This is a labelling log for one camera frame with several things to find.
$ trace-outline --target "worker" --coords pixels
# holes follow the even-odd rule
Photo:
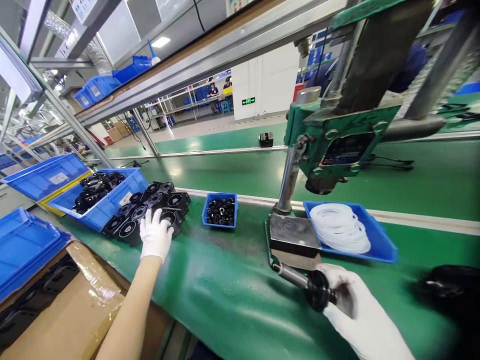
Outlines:
[[[320,86],[320,97],[323,97],[330,82],[332,81],[337,61],[338,58],[331,63],[320,66],[318,70],[315,70],[311,74],[310,79],[306,83],[305,87],[310,88]],[[407,90],[427,62],[427,50],[421,44],[414,43],[408,52],[407,58],[403,62],[400,72],[393,79],[393,82],[388,90],[394,93],[402,93]]]
[[[173,227],[167,220],[160,222],[161,214],[162,209],[157,209],[152,217],[152,210],[148,209],[140,221],[140,265],[97,360],[140,358],[150,298],[172,242]],[[360,359],[414,358],[393,321],[356,273],[325,263],[317,269],[325,274],[332,289],[348,290],[338,306],[328,303],[323,314]]]
[[[219,94],[219,90],[215,86],[214,82],[210,83],[210,88],[208,89],[208,95],[206,96],[207,98],[212,98],[216,97]],[[217,110],[217,104],[219,103],[218,99],[213,100],[210,102],[210,109],[211,109],[211,114],[215,115],[215,113],[218,111]]]
[[[228,89],[232,86],[232,82],[230,81],[230,76],[227,76],[226,79],[225,79],[225,85],[223,85],[223,89]],[[233,96],[232,95],[227,95],[225,96],[225,100],[228,101],[230,103],[230,106],[233,107],[234,106],[234,100],[233,100]]]

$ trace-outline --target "white wall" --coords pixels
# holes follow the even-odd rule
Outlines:
[[[299,60],[297,48],[289,43],[232,67],[235,120],[286,112],[294,97]],[[255,103],[242,105],[253,97]]]
[[[107,136],[110,136],[107,130],[105,130],[104,126],[101,123],[97,123],[90,127],[90,131],[95,134],[95,136],[105,145],[108,145],[105,142]]]

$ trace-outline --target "blue plastic crate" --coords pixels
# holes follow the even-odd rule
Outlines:
[[[70,235],[18,208],[0,219],[0,302],[62,250]]]
[[[69,153],[51,157],[1,181],[30,199],[40,201],[88,171],[74,153]]]
[[[152,67],[152,59],[148,56],[133,56],[132,60],[132,64],[126,66],[122,70],[114,70],[111,73],[121,84],[128,83],[130,80]]]
[[[149,186],[149,183],[145,180],[139,168],[109,168],[98,171],[107,174],[119,172],[125,176],[125,180],[82,215],[72,210],[75,205],[75,199],[83,191],[82,185],[80,184],[65,191],[50,201],[48,205],[70,215],[90,229],[100,232],[110,218],[116,215],[118,210],[128,202],[130,196],[135,193],[144,192]]]
[[[86,88],[83,88],[80,91],[78,91],[73,97],[78,101],[78,103],[84,109],[88,109],[93,104],[95,104],[95,100],[92,99],[90,92]]]
[[[235,216],[233,219],[233,226],[227,225],[216,225],[216,224],[209,224],[207,223],[207,210],[209,209],[209,202],[213,199],[219,198],[220,200],[228,200],[229,198],[233,198],[235,200]],[[230,193],[230,192],[210,192],[206,195],[205,206],[203,207],[203,212],[201,214],[201,222],[203,225],[213,226],[216,228],[226,228],[226,229],[234,229],[237,226],[237,210],[239,209],[239,203],[237,202],[237,194]]]
[[[88,80],[83,90],[87,90],[93,102],[96,103],[110,95],[120,85],[120,81],[113,76],[98,75]]]
[[[357,203],[348,202],[328,202],[328,201],[304,201],[303,207],[305,207],[306,216],[310,219],[310,211],[321,204],[344,204],[351,207],[353,213],[358,216],[358,220],[365,225],[366,235],[370,241],[371,248],[368,252],[363,254],[354,254],[350,252],[338,251],[322,242],[317,230],[315,229],[318,241],[321,244],[321,250],[326,253],[346,255],[352,258],[359,258],[365,260],[374,260],[382,263],[393,264],[398,261],[398,250],[395,244],[387,236],[385,229],[380,223],[371,216],[368,211]]]

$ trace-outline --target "metal shelf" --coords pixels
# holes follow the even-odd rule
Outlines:
[[[325,28],[346,3],[347,0],[259,2],[76,117],[83,127],[94,125],[309,36]],[[69,125],[63,124],[30,147],[43,146],[72,132]]]

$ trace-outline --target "cardboard box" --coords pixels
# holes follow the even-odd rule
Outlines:
[[[130,283],[78,241],[69,243],[38,274],[6,299],[6,308],[66,253],[80,273],[42,311],[0,360],[94,359],[125,299]],[[150,303],[141,359],[155,359],[170,316]]]
[[[110,138],[113,140],[114,143],[124,138],[117,127],[107,130],[106,132],[108,133],[108,135],[110,136]]]
[[[116,128],[118,129],[118,131],[120,131],[120,134],[126,138],[128,135],[130,135],[132,133],[132,130],[130,129],[130,127],[126,124],[124,124],[122,121],[119,121],[115,124]]]

